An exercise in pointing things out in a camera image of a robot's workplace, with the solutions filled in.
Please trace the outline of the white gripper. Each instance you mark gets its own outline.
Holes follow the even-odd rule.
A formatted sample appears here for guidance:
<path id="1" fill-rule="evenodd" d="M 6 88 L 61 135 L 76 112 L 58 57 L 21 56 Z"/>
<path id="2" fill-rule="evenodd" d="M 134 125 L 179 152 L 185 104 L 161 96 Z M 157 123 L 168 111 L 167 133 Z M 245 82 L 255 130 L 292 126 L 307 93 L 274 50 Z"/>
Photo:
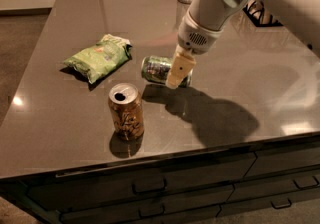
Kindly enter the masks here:
<path id="1" fill-rule="evenodd" d="M 178 29 L 179 46 L 174 52 L 165 85 L 170 89 L 178 88 L 196 65 L 193 54 L 208 52 L 221 33 L 222 31 L 212 31 L 200 26 L 189 13 L 186 13 Z"/>

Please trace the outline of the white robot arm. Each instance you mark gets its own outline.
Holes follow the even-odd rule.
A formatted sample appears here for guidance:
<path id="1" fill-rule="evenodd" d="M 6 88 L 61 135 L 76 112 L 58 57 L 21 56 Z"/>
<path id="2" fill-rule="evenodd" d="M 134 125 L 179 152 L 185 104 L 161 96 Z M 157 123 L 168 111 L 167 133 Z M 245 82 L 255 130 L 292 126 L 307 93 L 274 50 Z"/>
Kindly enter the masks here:
<path id="1" fill-rule="evenodd" d="M 193 0 L 178 29 L 173 64 L 165 85 L 177 88 L 196 65 L 194 56 L 210 50 L 227 21 L 248 0 Z M 314 54 L 320 55 L 320 0 L 256 0 Z"/>

